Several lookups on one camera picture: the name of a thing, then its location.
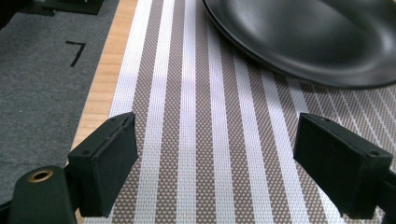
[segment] black mark on carpet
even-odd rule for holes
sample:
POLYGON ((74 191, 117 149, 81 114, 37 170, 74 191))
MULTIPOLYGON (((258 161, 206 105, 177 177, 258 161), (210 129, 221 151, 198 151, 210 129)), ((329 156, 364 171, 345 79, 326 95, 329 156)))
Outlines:
POLYGON ((81 56, 81 53, 82 53, 82 51, 83 51, 84 48, 85 48, 85 43, 77 43, 77 42, 73 42, 73 41, 68 41, 68 40, 67 40, 65 44, 69 44, 69 45, 79 45, 79 51, 77 52, 76 58, 75 58, 75 60, 72 62, 72 64, 70 64, 70 67, 74 67, 74 65, 76 65, 76 63, 77 63, 77 61, 78 61, 78 59, 79 59, 79 56, 81 56))

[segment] plate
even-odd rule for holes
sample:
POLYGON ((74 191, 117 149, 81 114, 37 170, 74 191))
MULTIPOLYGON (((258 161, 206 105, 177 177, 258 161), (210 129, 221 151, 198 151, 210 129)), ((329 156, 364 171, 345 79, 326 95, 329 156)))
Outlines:
POLYGON ((203 0, 237 48, 279 73, 365 89, 396 82, 392 0, 203 0))

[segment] striped tablecloth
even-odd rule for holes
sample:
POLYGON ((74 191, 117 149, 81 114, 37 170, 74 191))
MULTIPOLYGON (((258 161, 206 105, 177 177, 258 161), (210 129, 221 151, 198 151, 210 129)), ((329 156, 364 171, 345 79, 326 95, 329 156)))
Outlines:
POLYGON ((109 116, 131 110, 140 159, 111 216, 86 223, 350 223, 292 158, 299 113, 396 148, 394 86, 274 74, 218 34, 201 0, 138 1, 109 116))

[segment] striped placemat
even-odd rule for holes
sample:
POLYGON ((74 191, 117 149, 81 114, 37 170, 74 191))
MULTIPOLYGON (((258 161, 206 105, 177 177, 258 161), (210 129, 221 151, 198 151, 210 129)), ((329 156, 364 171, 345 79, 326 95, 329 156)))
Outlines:
POLYGON ((140 159, 111 216, 86 223, 360 223, 293 160, 299 113, 396 148, 394 86, 339 91, 274 74, 218 34, 201 0, 139 0, 109 116, 131 110, 140 159))

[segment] gray floor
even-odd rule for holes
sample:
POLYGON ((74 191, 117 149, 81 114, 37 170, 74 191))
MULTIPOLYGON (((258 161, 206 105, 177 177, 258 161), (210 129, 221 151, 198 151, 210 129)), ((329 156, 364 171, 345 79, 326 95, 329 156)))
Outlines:
POLYGON ((64 166, 118 1, 98 16, 18 13, 0 30, 0 203, 18 178, 64 166), (79 46, 86 43, 74 67, 79 46))

